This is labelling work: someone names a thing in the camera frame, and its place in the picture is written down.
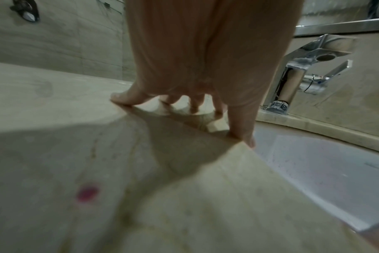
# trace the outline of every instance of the faucet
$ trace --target faucet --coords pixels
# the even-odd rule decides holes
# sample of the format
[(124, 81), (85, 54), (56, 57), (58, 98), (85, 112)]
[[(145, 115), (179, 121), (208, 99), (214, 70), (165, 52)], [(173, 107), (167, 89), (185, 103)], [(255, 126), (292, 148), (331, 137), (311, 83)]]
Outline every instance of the faucet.
[(332, 78), (352, 67), (352, 61), (343, 62), (324, 76), (306, 74), (307, 70), (315, 63), (353, 53), (356, 41), (354, 37), (325, 34), (285, 55), (261, 108), (286, 114), (296, 91), (312, 95), (324, 91)]

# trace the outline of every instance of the tiled wall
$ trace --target tiled wall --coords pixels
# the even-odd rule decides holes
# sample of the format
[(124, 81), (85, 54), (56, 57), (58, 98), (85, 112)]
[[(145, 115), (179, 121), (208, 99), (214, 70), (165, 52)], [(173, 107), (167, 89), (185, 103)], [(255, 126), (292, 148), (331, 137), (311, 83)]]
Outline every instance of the tiled wall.
[[(379, 136), (379, 33), (358, 37), (356, 52), (311, 67), (323, 75), (347, 59), (353, 66), (333, 78), (319, 95), (297, 92), (289, 113)], [(293, 39), (287, 53), (315, 38)]]
[(36, 0), (41, 21), (30, 23), (11, 2), (0, 0), (0, 62), (134, 80), (122, 14), (97, 0)]

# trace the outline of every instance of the red spot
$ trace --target red spot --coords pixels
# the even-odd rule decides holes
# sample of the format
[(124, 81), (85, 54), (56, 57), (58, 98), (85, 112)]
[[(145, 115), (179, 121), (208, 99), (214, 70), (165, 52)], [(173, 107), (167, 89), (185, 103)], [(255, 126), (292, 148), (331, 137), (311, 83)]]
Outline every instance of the red spot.
[(81, 189), (77, 193), (77, 200), (79, 202), (88, 202), (92, 201), (99, 193), (99, 188), (95, 186), (89, 186)]

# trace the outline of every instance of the faucet handle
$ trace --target faucet handle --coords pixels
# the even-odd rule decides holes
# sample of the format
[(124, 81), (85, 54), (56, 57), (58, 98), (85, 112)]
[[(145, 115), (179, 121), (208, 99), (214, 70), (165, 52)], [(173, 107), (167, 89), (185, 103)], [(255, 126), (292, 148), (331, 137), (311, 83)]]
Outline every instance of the faucet handle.
[(348, 70), (352, 67), (352, 60), (346, 60), (324, 76), (314, 75), (314, 74), (306, 74), (299, 86), (298, 91), (317, 95), (323, 92), (327, 88), (327, 83), (335, 76), (339, 76), (344, 71)]

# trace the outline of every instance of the sink basin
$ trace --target sink basin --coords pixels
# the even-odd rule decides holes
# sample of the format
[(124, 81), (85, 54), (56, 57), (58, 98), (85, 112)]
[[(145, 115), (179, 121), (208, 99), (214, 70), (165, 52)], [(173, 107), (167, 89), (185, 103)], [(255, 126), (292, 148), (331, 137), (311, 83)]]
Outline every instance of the sink basin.
[(354, 230), (379, 223), (379, 153), (298, 129), (257, 122), (255, 152)]

